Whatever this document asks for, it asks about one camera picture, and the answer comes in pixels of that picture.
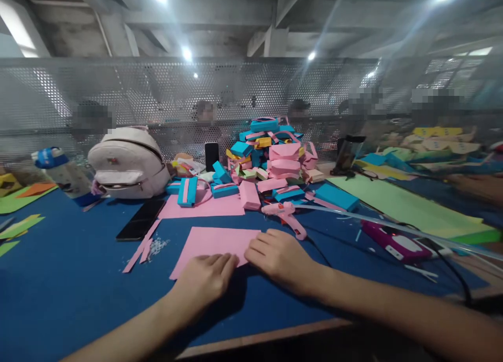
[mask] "ceiling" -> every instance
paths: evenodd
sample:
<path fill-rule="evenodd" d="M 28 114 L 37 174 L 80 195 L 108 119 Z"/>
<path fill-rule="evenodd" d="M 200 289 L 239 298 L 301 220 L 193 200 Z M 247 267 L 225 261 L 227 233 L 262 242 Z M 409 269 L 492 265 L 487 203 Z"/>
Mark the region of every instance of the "ceiling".
<path fill-rule="evenodd" d="M 380 58 L 503 35 L 503 0 L 25 1 L 53 57 Z"/>

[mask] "black phone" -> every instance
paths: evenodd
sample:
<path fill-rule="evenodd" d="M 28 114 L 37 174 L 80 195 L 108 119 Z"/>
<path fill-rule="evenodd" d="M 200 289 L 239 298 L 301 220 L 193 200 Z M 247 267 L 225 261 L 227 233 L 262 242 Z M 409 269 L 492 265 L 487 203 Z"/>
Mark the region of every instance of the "black phone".
<path fill-rule="evenodd" d="M 122 231 L 115 237 L 118 242 L 141 240 L 152 227 L 166 202 L 149 200 L 143 204 Z"/>
<path fill-rule="evenodd" d="M 205 144 L 204 156 L 206 157 L 206 172 L 213 171 L 213 163 L 220 160 L 218 143 L 210 142 Z"/>

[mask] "metal mesh panel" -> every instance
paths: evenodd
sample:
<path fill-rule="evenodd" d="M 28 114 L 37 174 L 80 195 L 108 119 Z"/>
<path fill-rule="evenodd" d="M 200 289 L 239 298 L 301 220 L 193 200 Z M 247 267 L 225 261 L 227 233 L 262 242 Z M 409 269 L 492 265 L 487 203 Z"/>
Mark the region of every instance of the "metal mesh panel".
<path fill-rule="evenodd" d="M 450 106 L 427 104 L 435 98 L 428 91 L 460 91 L 456 109 L 475 115 L 465 122 L 476 124 L 488 109 L 499 115 L 495 65 L 484 68 L 484 61 L 0 60 L 0 159 L 25 182 L 38 177 L 30 178 L 38 174 L 30 153 L 41 148 L 59 146 L 85 167 L 87 152 L 108 129 L 128 125 L 148 125 L 166 159 L 182 151 L 203 159 L 206 142 L 218 142 L 224 155 L 251 118 L 289 115 L 329 160 L 336 140 L 369 120 L 375 130 L 386 125 L 389 131 L 372 140 L 389 142 L 418 122 L 436 125 L 451 116 Z"/>

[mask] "water bottle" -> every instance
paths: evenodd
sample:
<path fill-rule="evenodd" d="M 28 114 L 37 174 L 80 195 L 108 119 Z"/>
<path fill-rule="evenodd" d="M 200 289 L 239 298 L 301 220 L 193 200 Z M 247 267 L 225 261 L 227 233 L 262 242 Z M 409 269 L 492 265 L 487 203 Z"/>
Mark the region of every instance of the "water bottle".
<path fill-rule="evenodd" d="M 85 173 L 68 160 L 58 147 L 46 148 L 31 154 L 35 166 L 50 177 L 78 206 L 87 206 L 100 199 L 91 193 L 91 181 Z"/>

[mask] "hand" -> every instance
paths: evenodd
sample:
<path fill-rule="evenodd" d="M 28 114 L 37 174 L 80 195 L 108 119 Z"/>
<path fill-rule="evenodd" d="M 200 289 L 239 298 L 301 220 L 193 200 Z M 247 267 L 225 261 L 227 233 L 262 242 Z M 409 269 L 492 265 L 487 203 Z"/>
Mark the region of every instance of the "hand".
<path fill-rule="evenodd" d="M 461 193 L 478 198 L 479 200 L 503 207 L 503 174 L 494 175 L 462 175 L 447 176 L 454 187 Z"/>
<path fill-rule="evenodd" d="M 283 231 L 269 229 L 250 241 L 245 258 L 273 281 L 302 296 L 316 296 L 322 266 L 299 242 Z"/>
<path fill-rule="evenodd" d="M 206 307 L 220 298 L 239 259 L 235 255 L 199 256 L 189 260 L 171 291 L 162 301 L 188 325 Z"/>

